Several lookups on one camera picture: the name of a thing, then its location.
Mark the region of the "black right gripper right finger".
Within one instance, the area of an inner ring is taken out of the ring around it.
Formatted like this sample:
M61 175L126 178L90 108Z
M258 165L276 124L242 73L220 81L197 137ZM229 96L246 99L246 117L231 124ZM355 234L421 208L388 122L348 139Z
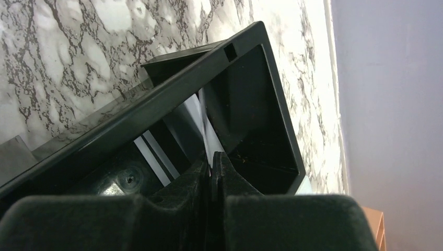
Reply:
M344 195L264 195L213 156L212 250L377 250L362 208Z

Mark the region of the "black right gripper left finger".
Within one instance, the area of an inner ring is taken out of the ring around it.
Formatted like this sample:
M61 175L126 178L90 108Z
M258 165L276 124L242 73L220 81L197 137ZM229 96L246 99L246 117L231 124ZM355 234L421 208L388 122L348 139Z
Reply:
M152 196L29 196L1 219L1 250L200 250L205 154Z

